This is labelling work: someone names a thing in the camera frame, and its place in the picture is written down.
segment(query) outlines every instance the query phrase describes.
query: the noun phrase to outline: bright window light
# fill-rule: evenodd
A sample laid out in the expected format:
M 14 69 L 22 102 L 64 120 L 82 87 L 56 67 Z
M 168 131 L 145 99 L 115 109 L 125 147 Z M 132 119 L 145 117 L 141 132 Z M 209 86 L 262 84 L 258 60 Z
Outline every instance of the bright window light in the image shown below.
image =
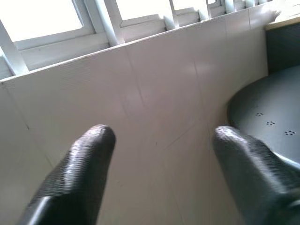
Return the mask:
M 212 4 L 212 3 L 215 3 L 217 2 L 217 0 L 208 0 L 208 4 Z
M 146 15 L 164 14 L 169 0 L 117 0 L 122 20 Z
M 12 41 L 82 27 L 72 0 L 0 0 L 0 19 Z
M 173 0 L 174 9 L 191 8 L 195 6 L 195 0 Z

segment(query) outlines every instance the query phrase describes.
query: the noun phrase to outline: round table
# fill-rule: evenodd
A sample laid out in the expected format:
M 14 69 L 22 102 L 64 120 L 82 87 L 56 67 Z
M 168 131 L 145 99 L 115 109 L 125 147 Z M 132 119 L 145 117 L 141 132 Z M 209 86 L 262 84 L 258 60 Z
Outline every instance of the round table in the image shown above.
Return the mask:
M 231 126 L 260 139 L 300 169 L 300 66 L 243 88 L 232 98 L 227 113 Z

